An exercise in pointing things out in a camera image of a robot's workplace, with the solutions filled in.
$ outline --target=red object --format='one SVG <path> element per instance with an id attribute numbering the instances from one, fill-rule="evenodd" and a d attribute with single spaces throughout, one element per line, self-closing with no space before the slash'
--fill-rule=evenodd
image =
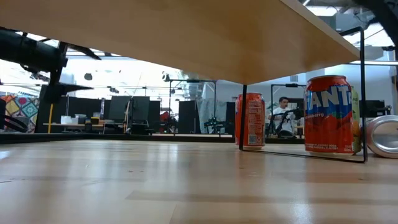
<path id="1" fill-rule="evenodd" d="M 160 121 L 167 121 L 169 119 L 169 112 L 164 112 L 160 115 Z"/>
<path id="2" fill-rule="evenodd" d="M 19 103 L 20 105 L 24 105 L 24 104 L 26 104 L 26 102 L 27 102 L 26 98 L 19 98 L 19 99 L 18 99 L 18 103 Z"/>
<path id="3" fill-rule="evenodd" d="M 241 136 L 242 94 L 235 104 L 235 144 L 239 145 Z M 246 117 L 244 122 L 243 146 L 262 147 L 264 142 L 264 125 L 266 120 L 266 104 L 260 93 L 246 95 Z"/>
<path id="4" fill-rule="evenodd" d="M 351 86 L 346 77 L 328 75 L 308 81 L 304 135 L 306 151 L 354 153 Z"/>

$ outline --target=man in white shirt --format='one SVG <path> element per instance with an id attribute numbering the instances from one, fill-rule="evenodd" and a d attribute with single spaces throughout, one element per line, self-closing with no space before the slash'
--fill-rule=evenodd
<path id="1" fill-rule="evenodd" d="M 279 98 L 279 107 L 273 110 L 273 114 L 279 114 L 279 113 L 284 113 L 285 111 L 291 110 L 290 108 L 287 107 L 287 103 L 289 102 L 289 99 L 287 97 L 281 97 Z M 285 131 L 290 131 L 291 133 L 293 132 L 293 122 L 292 120 L 294 119 L 294 114 L 293 112 L 290 112 L 286 119 L 284 120 L 284 123 L 282 124 L 282 130 Z M 275 116 L 274 118 L 274 124 L 275 128 L 278 128 L 280 121 L 282 120 L 282 115 Z"/>

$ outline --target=black equipment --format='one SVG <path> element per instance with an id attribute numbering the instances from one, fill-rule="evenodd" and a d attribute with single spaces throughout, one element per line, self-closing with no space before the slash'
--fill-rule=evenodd
<path id="1" fill-rule="evenodd" d="M 212 117 L 205 122 L 207 134 L 221 134 L 221 128 L 226 128 L 229 125 L 231 124 L 227 121 L 217 121 L 216 117 Z"/>
<path id="2" fill-rule="evenodd" d="M 180 101 L 178 104 L 178 133 L 200 133 L 199 114 L 196 100 Z"/>
<path id="3" fill-rule="evenodd" d="M 398 45 L 398 1 L 397 0 L 354 0 L 356 4 L 370 9 L 376 16 L 369 24 L 379 22 L 394 45 Z"/>
<path id="4" fill-rule="evenodd" d="M 149 123 L 148 123 L 149 97 L 148 96 L 131 97 L 127 105 L 128 105 L 128 110 L 127 110 L 128 119 L 126 124 L 127 125 L 126 133 L 152 135 L 154 130 L 149 128 Z"/>
<path id="5" fill-rule="evenodd" d="M 291 133 L 290 131 L 286 131 L 286 130 L 282 130 L 282 125 L 285 122 L 285 120 L 289 120 L 287 118 L 287 115 L 289 115 L 289 113 L 293 112 L 295 115 L 297 114 L 297 119 L 300 119 L 300 115 L 301 115 L 301 110 L 300 109 L 293 109 L 293 110 L 288 110 L 285 111 L 283 113 L 279 113 L 279 114 L 273 114 L 271 116 L 269 125 L 266 129 L 266 136 L 267 138 L 269 138 L 269 136 L 271 134 L 273 135 L 277 135 L 278 138 L 295 138 L 294 133 Z M 278 125 L 278 127 L 275 127 L 274 125 L 274 120 L 276 116 L 282 116 L 280 119 L 280 123 Z"/>
<path id="6" fill-rule="evenodd" d="M 225 121 L 229 124 L 225 127 L 225 132 L 235 137 L 235 102 L 226 103 Z"/>
<path id="7" fill-rule="evenodd" d="M 60 42 L 58 47 L 45 44 L 44 39 L 36 41 L 28 38 L 27 33 L 17 34 L 18 30 L 0 27 L 0 59 L 18 63 L 24 70 L 33 73 L 33 77 L 41 71 L 50 72 L 49 85 L 44 94 L 44 100 L 57 103 L 62 95 L 69 91 L 88 90 L 92 88 L 59 83 L 62 68 L 67 66 L 66 52 L 68 47 L 83 52 L 89 57 L 101 60 L 89 48 Z"/>
<path id="8" fill-rule="evenodd" d="M 362 100 L 359 101 L 359 117 L 363 117 L 363 110 L 361 106 Z M 391 106 L 385 106 L 384 100 L 366 100 L 366 112 L 367 118 L 377 118 L 378 116 L 390 115 Z"/>
<path id="9" fill-rule="evenodd" d="M 6 102 L 0 99 L 0 129 L 4 129 L 4 125 L 15 131 L 22 133 L 27 132 L 27 126 L 22 121 L 6 115 Z"/>

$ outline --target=black cable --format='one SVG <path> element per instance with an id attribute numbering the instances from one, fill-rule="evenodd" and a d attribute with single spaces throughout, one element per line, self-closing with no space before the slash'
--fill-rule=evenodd
<path id="1" fill-rule="evenodd" d="M 369 21 L 363 21 L 357 14 L 354 14 L 354 16 L 361 22 L 368 24 Z"/>
<path id="2" fill-rule="evenodd" d="M 11 129 L 13 129 L 15 131 L 19 131 L 19 132 L 22 132 L 22 133 L 26 133 L 27 132 L 27 125 L 25 123 L 23 123 L 22 121 L 19 121 L 16 118 L 0 114 L 0 119 L 3 120 L 2 123 L 5 126 L 7 126 L 8 128 L 11 128 Z"/>
<path id="3" fill-rule="evenodd" d="M 366 40 L 366 39 L 368 39 L 368 38 L 370 38 L 370 37 L 372 37 L 372 36 L 374 36 L 374 35 L 380 33 L 380 32 L 383 31 L 383 30 L 384 30 L 384 28 L 381 29 L 381 30 L 379 30 L 379 31 L 377 31 L 377 32 L 375 32 L 374 34 L 370 35 L 369 37 L 366 37 L 364 40 Z M 357 42 L 355 42 L 355 43 L 353 43 L 353 44 L 354 44 L 354 45 L 357 45 L 357 44 L 359 44 L 359 43 L 360 43 L 360 41 L 357 41 Z"/>

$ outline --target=wooden table surface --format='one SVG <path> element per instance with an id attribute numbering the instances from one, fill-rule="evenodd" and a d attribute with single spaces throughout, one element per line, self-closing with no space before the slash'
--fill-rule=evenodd
<path id="1" fill-rule="evenodd" d="M 0 223 L 397 223 L 397 169 L 392 159 L 350 164 L 234 144 L 5 145 Z"/>
<path id="2" fill-rule="evenodd" d="M 2 0 L 0 9 L 3 27 L 242 84 L 359 59 L 298 0 Z"/>

